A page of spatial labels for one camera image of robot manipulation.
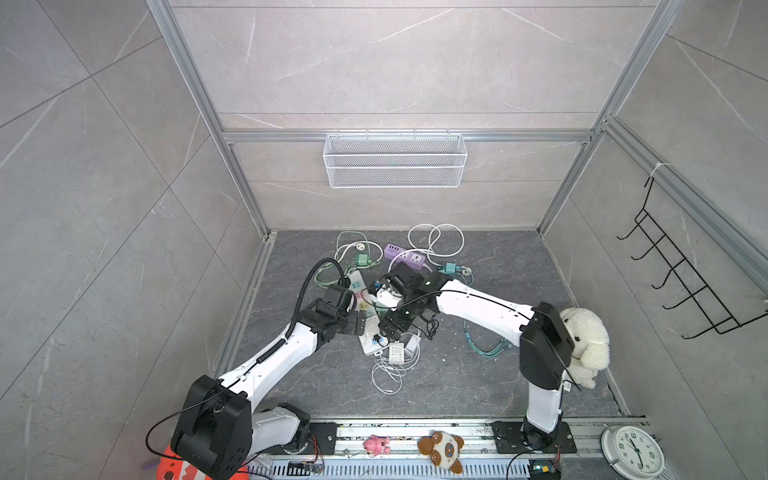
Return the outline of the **white pastel power strip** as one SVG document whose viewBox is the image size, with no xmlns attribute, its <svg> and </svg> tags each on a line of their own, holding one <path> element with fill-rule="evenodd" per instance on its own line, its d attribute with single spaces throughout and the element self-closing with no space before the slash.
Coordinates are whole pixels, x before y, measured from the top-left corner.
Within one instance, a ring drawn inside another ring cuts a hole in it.
<svg viewBox="0 0 768 480">
<path fill-rule="evenodd" d="M 388 346 L 388 341 L 380 334 L 379 316 L 369 297 L 367 286 L 359 271 L 349 274 L 351 280 L 350 289 L 357 298 L 357 310 L 363 321 L 363 333 L 358 337 L 365 356 L 370 357 L 379 354 Z"/>
</svg>

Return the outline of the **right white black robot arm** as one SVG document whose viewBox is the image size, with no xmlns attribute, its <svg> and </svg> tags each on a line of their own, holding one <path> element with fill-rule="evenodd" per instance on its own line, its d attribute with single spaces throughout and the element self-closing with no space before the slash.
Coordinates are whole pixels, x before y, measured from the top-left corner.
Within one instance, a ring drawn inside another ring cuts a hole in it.
<svg viewBox="0 0 768 480">
<path fill-rule="evenodd" d="M 438 314 L 485 328 L 519 349 L 519 370 L 528 382 L 528 406 L 521 426 L 525 448 L 541 451 L 555 444 L 562 424 L 564 384 L 575 341 L 556 308 L 546 302 L 523 305 L 483 293 L 441 272 L 427 276 L 400 263 L 367 287 L 374 307 L 383 311 L 380 333 L 391 341 L 416 319 Z"/>
</svg>

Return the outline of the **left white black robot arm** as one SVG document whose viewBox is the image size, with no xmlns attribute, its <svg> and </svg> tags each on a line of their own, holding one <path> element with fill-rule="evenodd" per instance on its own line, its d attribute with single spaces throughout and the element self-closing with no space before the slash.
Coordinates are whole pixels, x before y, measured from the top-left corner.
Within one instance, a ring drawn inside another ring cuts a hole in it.
<svg viewBox="0 0 768 480">
<path fill-rule="evenodd" d="M 337 335 L 354 331 L 359 314 L 351 280 L 333 258 L 319 260 L 310 272 L 326 266 L 337 270 L 337 281 L 306 303 L 313 281 L 307 276 L 288 324 L 266 347 L 217 378 L 203 375 L 193 382 L 183 407 L 171 415 L 177 423 L 169 446 L 164 451 L 147 448 L 160 459 L 160 478 L 179 479 L 186 467 L 193 467 L 210 479 L 232 479 L 246 474 L 266 450 L 307 442 L 308 414 L 287 404 L 263 412 L 257 407 L 304 359 Z"/>
</svg>

